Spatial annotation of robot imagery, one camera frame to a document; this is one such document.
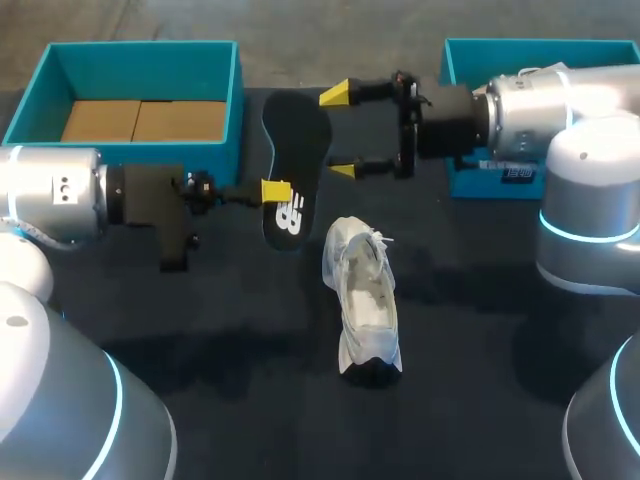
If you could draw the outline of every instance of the teal box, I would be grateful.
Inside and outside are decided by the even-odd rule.
[[[450,38],[442,52],[440,83],[465,84],[475,90],[493,77],[559,62],[569,68],[638,64],[640,53],[634,42],[624,40]],[[490,159],[486,148],[464,158],[476,164]],[[446,164],[452,197],[533,200],[542,198],[544,192],[544,159],[538,162],[537,171],[511,171],[494,163],[489,164],[492,168],[456,171],[452,159]],[[518,176],[521,181],[505,183],[506,175]]]
[[[76,100],[224,101],[221,142],[60,143]],[[182,163],[220,186],[237,181],[244,88],[235,42],[52,43],[36,68],[2,142],[94,147],[107,165]]]

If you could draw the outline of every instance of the shoe insole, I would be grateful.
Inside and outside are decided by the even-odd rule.
[[[269,180],[291,183],[291,201],[263,207],[266,242],[280,251],[298,250],[313,229],[320,173],[332,141],[331,123],[317,98],[294,90],[271,94],[262,111],[271,142]]]
[[[380,280],[373,280],[356,267],[347,279],[347,301],[351,309],[349,318],[354,327],[391,327],[389,299]]]

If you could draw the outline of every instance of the label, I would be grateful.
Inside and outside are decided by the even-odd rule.
[[[500,183],[511,185],[529,185],[536,179],[538,164],[518,162],[496,162],[493,160],[480,160],[478,167],[481,170],[502,170]]]
[[[281,230],[287,230],[291,235],[298,235],[302,223],[302,212],[304,197],[291,191],[292,200],[290,202],[278,203],[276,210],[276,225]]]

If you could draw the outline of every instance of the black table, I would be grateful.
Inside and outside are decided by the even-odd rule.
[[[256,177],[270,161],[267,94],[248,93],[245,164]],[[390,105],[332,121],[334,153],[396,149]],[[408,182],[327,172],[315,234],[297,254],[270,250],[261,213],[235,206],[199,224],[188,274],[160,274],[144,230],[48,253],[70,322],[172,412],[177,480],[565,480],[564,406],[638,328],[640,304],[544,284],[536,213],[535,202],[453,202],[433,162]],[[395,240],[405,374],[385,390],[337,372],[339,305],[320,258],[329,225],[347,215]]]

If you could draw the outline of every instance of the new balance logo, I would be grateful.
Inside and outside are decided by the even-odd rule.
[[[302,206],[304,197],[291,191],[290,202],[278,203],[276,210],[276,224],[281,230],[287,230],[291,235],[298,235],[302,226]]]

